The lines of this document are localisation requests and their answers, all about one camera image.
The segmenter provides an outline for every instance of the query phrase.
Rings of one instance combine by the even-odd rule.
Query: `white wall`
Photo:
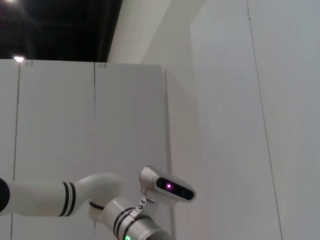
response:
[[[133,205],[142,197],[141,170],[167,170],[165,109],[160,65],[95,63],[95,172],[121,176],[122,197]],[[168,206],[161,204],[154,220],[171,232]],[[105,239],[114,233],[98,224],[95,240]]]
[[[0,59],[0,178],[12,181],[16,147],[19,63]],[[11,215],[0,217],[1,239],[11,239]]]
[[[320,1],[248,3],[283,239],[319,239]]]
[[[139,63],[171,0],[123,0],[109,63]]]
[[[142,63],[164,67],[172,170],[197,190],[176,238],[281,239],[247,2],[173,0]]]
[[[95,173],[93,62],[20,66],[15,180],[76,182]],[[69,217],[13,215],[13,240],[93,240],[88,204]]]

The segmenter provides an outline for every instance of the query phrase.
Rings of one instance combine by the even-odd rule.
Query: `ceiling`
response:
[[[106,62],[122,0],[0,0],[0,59]]]

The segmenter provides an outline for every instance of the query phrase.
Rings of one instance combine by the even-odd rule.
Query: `ceiling light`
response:
[[[25,58],[24,58],[23,56],[15,56],[14,59],[15,59],[17,62],[21,63]]]

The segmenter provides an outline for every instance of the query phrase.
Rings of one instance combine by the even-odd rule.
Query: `white partition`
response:
[[[208,0],[190,26],[208,239],[281,240],[246,0]]]
[[[159,65],[95,64],[95,171],[122,176],[123,196],[141,199],[139,173],[146,165],[167,170],[165,96]],[[170,210],[156,222],[169,233]],[[115,239],[97,225],[96,240]]]
[[[320,1],[248,6],[283,239],[319,239]]]
[[[19,63],[0,59],[0,178],[13,180]],[[11,215],[0,217],[1,240],[10,240]]]
[[[21,63],[16,181],[75,182],[94,173],[94,97],[93,62]],[[12,239],[93,240],[87,208],[71,217],[14,214]]]

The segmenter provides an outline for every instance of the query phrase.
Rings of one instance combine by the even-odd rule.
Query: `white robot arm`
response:
[[[157,202],[192,202],[195,190],[185,181],[146,166],[140,173],[138,206],[119,197],[121,179],[96,173],[78,182],[15,182],[0,178],[0,216],[17,213],[32,217],[68,217],[89,200],[89,217],[106,225],[118,240],[171,240],[153,220]]]

